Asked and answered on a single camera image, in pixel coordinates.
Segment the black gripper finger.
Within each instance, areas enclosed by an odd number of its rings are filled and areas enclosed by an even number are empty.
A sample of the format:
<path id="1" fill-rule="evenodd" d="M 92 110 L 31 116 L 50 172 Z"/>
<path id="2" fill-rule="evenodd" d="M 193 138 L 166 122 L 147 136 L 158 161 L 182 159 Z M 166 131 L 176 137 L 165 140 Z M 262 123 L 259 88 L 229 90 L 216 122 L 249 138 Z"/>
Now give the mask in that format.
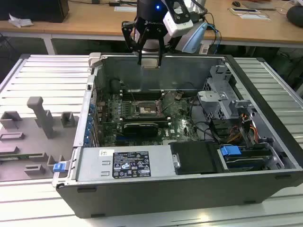
<path id="1" fill-rule="evenodd" d="M 164 36 L 161 29 L 157 29 L 158 41 L 159 41 L 159 57 L 158 57 L 158 68 L 161 66 L 162 57 L 165 51 L 165 44 L 164 44 Z"/>
<path id="2" fill-rule="evenodd" d="M 150 29 L 142 20 L 123 21 L 121 29 L 128 49 L 138 53 L 138 64 L 141 65 L 142 50 L 149 37 Z M 139 32 L 138 41 L 135 41 L 131 36 L 134 29 Z"/>

